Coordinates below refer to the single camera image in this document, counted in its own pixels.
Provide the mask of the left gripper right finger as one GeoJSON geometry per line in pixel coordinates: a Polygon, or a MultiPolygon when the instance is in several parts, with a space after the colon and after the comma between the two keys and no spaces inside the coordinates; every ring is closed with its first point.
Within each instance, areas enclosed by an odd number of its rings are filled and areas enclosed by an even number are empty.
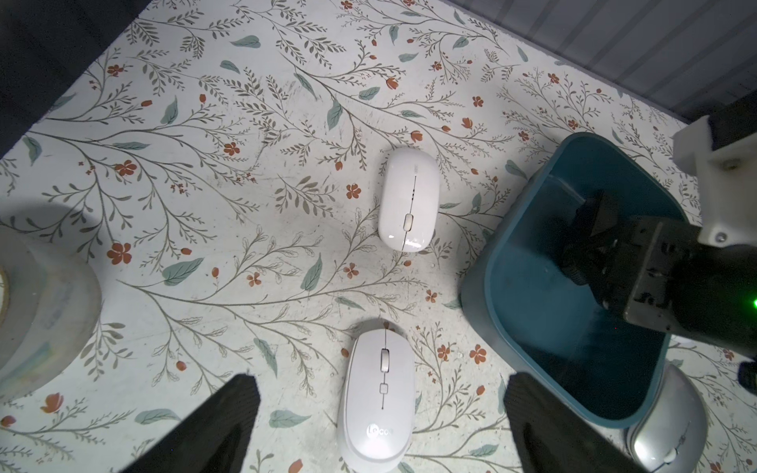
{"type": "Polygon", "coordinates": [[[527,372],[510,376],[503,401],[523,471],[644,470],[527,372]]]}

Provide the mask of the teal plastic storage box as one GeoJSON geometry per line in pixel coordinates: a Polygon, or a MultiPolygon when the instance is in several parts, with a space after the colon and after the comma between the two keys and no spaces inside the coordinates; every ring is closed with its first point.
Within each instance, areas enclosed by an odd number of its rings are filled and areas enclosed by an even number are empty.
{"type": "Polygon", "coordinates": [[[566,138],[530,179],[461,284],[462,311],[508,365],[587,421],[626,429],[651,410],[669,338],[610,315],[558,261],[579,207],[600,190],[624,217],[684,221],[680,204],[616,145],[566,138]]]}

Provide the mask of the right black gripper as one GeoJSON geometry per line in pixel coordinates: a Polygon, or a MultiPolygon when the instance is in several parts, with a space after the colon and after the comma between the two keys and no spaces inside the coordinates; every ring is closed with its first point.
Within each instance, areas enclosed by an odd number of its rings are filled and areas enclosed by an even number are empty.
{"type": "Polygon", "coordinates": [[[699,242],[698,227],[637,217],[609,241],[602,304],[656,332],[756,355],[756,249],[699,242]]]}

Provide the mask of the white logo mouse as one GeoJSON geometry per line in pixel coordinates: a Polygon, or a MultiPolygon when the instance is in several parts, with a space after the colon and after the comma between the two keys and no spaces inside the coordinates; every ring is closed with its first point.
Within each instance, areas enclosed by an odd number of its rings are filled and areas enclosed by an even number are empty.
{"type": "Polygon", "coordinates": [[[415,416],[415,356],[381,328],[355,341],[337,416],[337,445],[356,472],[390,472],[408,451],[415,416]]]}

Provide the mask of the white slim mouse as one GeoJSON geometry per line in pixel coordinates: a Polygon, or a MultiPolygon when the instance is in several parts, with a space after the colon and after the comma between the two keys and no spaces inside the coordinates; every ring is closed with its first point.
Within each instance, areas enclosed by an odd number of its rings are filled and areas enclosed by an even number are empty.
{"type": "Polygon", "coordinates": [[[388,157],[378,211],[378,235],[395,251],[425,250],[434,235],[441,177],[436,160],[414,148],[398,148],[388,157]]]}

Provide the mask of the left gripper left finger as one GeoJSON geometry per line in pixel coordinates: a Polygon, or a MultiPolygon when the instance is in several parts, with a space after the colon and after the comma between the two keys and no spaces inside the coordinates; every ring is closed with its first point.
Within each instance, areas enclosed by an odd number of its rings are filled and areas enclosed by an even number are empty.
{"type": "Polygon", "coordinates": [[[126,472],[240,472],[260,406],[254,376],[237,374],[126,472]]]}

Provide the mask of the silver grey mouse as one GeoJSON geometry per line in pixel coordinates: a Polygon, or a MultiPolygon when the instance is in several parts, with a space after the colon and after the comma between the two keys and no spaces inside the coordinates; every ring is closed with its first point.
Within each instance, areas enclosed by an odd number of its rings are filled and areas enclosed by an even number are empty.
{"type": "Polygon", "coordinates": [[[689,378],[667,363],[648,414],[626,434],[632,459],[648,472],[696,470],[708,437],[704,400],[689,378]]]}

